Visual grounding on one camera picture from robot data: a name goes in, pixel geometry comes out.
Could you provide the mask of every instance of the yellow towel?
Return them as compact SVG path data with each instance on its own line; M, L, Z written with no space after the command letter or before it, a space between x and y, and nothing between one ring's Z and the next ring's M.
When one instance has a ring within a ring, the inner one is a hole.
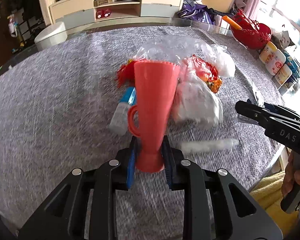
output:
M266 210L285 236L296 224L298 211L287 214L280 208L284 175L285 173L282 171L262 179L250 194Z

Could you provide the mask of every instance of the white tube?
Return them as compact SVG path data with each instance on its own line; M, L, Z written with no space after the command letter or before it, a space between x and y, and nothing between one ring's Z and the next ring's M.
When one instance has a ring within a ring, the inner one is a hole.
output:
M217 141L193 141L193 142L181 142L180 148L184 154L193 152L214 152L218 150L227 150L239 145L237 139L222 139Z

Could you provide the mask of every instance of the plastic jar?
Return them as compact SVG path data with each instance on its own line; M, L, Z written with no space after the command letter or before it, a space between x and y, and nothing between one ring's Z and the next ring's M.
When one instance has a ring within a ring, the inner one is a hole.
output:
M259 59L263 64L268 63L274 56L274 52L277 50L276 45L269 41L262 52L259 55Z
M280 88L291 75L292 75L292 70L289 68L287 64L284 64L283 67L274 76L274 79L276 80L275 85L277 86L277 88Z
M266 63L266 68L268 72L274 76L282 68L285 62L286 56L279 49L277 49L274 52L274 57L268 63Z

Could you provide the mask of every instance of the shelf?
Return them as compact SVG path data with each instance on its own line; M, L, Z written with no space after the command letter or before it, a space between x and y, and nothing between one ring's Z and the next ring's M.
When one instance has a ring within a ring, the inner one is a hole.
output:
M120 12L112 11L109 17L96 19L96 22L110 20L110 19L118 19L118 18L129 18L129 17L139 17L139 15L133 9L121 9Z
M94 8L108 7L108 6L121 5L121 4L139 4L139 3L140 3L139 1L116 1L116 2L112 2L100 6L95 6Z

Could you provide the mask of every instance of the gray carpet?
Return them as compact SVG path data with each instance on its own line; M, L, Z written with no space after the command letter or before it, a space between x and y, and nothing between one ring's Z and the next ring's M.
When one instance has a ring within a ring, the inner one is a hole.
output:
M71 39L34 54L0 77L0 211L21 227L53 188L75 167L97 168L128 146L131 135L107 129L125 88L115 74L143 42L158 35L186 35L228 46L236 63L218 93L224 123L205 130L170 122L179 140L237 138L226 151L191 154L202 168L228 169L246 189L266 172L278 143L260 127L237 122L234 105L254 82L268 103L281 104L265 67L231 37L184 27L138 27ZM119 239L165 239L182 233L183 193L171 192L164 172L136 171L130 191L117 193Z

